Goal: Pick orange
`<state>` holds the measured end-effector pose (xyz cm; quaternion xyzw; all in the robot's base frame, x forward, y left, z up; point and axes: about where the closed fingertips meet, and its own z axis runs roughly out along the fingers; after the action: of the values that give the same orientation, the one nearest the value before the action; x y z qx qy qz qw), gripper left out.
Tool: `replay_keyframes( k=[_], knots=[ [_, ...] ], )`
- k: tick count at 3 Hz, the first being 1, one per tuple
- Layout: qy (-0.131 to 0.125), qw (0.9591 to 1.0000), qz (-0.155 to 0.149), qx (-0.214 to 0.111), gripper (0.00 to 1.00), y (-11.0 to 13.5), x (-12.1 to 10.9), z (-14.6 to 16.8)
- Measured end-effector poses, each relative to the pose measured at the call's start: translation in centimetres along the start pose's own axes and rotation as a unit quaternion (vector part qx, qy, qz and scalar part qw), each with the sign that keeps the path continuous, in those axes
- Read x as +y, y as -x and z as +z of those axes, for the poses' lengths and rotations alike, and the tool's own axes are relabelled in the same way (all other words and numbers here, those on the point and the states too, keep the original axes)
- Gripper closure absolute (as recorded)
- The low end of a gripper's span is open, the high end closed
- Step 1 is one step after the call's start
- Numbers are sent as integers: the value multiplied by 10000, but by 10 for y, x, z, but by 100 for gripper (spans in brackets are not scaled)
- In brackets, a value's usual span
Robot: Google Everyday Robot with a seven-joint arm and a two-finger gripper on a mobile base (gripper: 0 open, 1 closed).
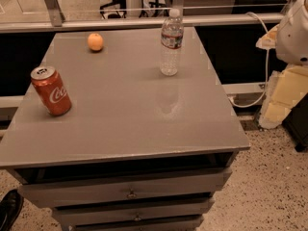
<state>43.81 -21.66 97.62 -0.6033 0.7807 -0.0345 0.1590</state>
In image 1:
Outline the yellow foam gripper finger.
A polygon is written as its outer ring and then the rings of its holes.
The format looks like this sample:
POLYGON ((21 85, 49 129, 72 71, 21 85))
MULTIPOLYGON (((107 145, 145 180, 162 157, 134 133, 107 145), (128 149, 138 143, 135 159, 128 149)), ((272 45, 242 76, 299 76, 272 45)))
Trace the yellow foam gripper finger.
POLYGON ((284 70, 273 71, 269 77, 258 118, 262 128, 273 129, 308 93, 307 34, 296 36, 289 29, 279 30, 275 25, 257 40, 256 47, 274 49, 276 57, 287 64, 284 70))

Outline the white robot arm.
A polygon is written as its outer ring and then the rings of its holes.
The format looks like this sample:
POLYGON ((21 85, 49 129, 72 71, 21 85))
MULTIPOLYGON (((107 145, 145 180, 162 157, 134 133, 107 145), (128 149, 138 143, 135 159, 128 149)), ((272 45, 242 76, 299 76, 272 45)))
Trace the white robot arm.
POLYGON ((274 49, 286 68, 269 77, 259 124, 273 129, 280 125, 308 93, 308 0, 296 0, 279 24, 258 39, 256 46, 274 49))

